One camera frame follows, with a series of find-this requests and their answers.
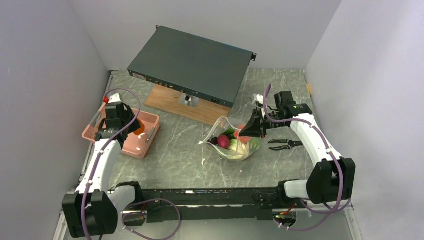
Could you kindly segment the orange fake fruit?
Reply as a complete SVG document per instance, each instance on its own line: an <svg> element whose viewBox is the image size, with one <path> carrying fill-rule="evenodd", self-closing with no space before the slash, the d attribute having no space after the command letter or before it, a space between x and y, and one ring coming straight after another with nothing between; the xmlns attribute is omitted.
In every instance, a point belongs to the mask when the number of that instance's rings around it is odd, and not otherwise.
<svg viewBox="0 0 424 240"><path fill-rule="evenodd" d="M139 136L145 132L145 125L137 119L137 128L133 131L133 134Z"/></svg>

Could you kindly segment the clear zip top bag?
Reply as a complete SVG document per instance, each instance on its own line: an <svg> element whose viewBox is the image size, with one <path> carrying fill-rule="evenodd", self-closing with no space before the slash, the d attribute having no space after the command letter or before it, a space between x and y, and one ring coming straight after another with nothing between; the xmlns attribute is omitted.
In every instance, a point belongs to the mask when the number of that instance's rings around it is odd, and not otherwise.
<svg viewBox="0 0 424 240"><path fill-rule="evenodd" d="M219 154L224 159L227 159L227 157L230 156L230 151L221 148L218 145L213 145L208 142L210 138L213 137L219 137L222 135L227 129L233 128L235 129L234 136L228 136L230 140L236 139L242 143L248 143L252 138L256 137L240 137L239 132L243 129L243 127L246 125L245 122L241 121L240 119L227 117L227 116L220 116L212 126L209 133L206 135L205 139L201 140L199 142L200 145L204 145L215 151L217 154Z"/></svg>

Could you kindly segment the dark red fake fruit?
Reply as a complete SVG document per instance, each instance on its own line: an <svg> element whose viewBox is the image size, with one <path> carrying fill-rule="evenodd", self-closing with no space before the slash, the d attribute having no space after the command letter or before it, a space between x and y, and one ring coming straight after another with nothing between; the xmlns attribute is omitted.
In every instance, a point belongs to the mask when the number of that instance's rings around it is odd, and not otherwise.
<svg viewBox="0 0 424 240"><path fill-rule="evenodd" d="M227 149L231 145L231 140L230 140L230 138L227 135L221 134L217 138L217 145L220 148Z"/></svg>

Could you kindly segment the dark purple fake eggplant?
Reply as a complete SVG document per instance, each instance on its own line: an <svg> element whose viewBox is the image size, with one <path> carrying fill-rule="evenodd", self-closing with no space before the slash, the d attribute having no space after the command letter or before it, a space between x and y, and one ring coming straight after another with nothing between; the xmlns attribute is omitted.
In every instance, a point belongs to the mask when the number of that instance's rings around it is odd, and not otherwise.
<svg viewBox="0 0 424 240"><path fill-rule="evenodd" d="M212 145L218 145L219 144L218 137L212 137L207 142L212 144Z"/></svg>

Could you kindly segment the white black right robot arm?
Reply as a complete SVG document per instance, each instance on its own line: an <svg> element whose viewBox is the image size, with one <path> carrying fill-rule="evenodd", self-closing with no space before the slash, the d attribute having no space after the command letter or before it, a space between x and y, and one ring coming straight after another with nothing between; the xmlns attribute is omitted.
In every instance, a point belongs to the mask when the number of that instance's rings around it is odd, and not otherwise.
<svg viewBox="0 0 424 240"><path fill-rule="evenodd" d="M271 129L291 128L314 166L307 180L279 182L276 203L287 208L295 199L309 200L316 205L349 200L353 193L355 162L333 148L307 104L296 103L290 91L275 94L274 100L276 109L268 111L264 96L254 94L255 109L240 136L263 139Z"/></svg>

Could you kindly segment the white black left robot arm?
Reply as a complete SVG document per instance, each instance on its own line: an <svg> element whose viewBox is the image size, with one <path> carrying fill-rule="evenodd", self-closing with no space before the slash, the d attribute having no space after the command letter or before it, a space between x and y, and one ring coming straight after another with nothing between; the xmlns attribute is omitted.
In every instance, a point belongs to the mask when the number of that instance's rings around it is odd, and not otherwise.
<svg viewBox="0 0 424 240"><path fill-rule="evenodd" d="M106 117L95 135L94 154L87 173L74 193L66 194L62 210L72 238L87 238L113 234L119 213L127 206L139 209L144 196L137 183L123 183L109 195L109 180L128 135L140 128L133 110L123 102L104 105Z"/></svg>

